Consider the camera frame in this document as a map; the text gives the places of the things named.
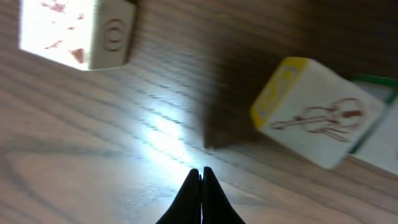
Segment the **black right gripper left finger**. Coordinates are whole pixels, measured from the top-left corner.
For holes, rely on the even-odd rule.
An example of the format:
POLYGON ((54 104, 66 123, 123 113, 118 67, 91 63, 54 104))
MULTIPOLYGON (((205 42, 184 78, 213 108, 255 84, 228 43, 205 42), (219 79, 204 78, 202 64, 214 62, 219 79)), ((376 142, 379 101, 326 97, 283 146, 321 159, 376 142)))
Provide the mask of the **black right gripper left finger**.
POLYGON ((171 206, 156 224, 201 223, 201 175, 192 169, 184 180, 171 206))

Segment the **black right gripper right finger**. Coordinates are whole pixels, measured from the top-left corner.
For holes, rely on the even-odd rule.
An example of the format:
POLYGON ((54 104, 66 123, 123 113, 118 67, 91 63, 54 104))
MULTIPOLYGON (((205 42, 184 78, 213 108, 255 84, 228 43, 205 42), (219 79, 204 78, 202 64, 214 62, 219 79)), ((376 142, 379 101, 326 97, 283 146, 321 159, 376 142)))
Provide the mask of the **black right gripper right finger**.
POLYGON ((202 224, 245 224, 226 197, 210 167, 204 167, 201 181, 202 224))

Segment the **wooden block yellow violin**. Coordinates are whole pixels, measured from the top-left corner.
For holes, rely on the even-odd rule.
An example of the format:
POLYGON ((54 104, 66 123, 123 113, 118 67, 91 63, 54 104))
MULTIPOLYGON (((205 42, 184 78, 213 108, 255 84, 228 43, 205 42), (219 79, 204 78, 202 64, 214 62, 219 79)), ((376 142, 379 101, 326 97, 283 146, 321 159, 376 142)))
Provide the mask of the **wooden block yellow violin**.
POLYGON ((386 109, 320 62, 286 57, 250 108, 255 128, 318 166, 335 167, 386 109))

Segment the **wooden block green L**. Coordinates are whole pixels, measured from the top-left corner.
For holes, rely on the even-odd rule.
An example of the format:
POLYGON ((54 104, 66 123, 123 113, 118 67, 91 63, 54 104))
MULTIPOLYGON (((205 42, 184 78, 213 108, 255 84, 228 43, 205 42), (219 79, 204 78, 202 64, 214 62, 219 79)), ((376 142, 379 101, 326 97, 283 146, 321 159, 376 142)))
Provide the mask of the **wooden block green L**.
POLYGON ((397 174, 397 79, 355 75, 352 81, 385 102, 377 123, 353 148, 351 155, 392 174, 397 174))

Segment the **wooden block green edge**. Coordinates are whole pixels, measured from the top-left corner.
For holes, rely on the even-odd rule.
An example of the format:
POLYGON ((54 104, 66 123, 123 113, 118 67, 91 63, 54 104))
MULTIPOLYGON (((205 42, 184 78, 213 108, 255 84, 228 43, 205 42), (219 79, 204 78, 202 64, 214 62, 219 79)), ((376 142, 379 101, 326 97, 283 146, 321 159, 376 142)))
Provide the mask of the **wooden block green edge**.
POLYGON ((137 4, 128 0, 21 0, 19 48, 82 71, 126 63, 137 4))

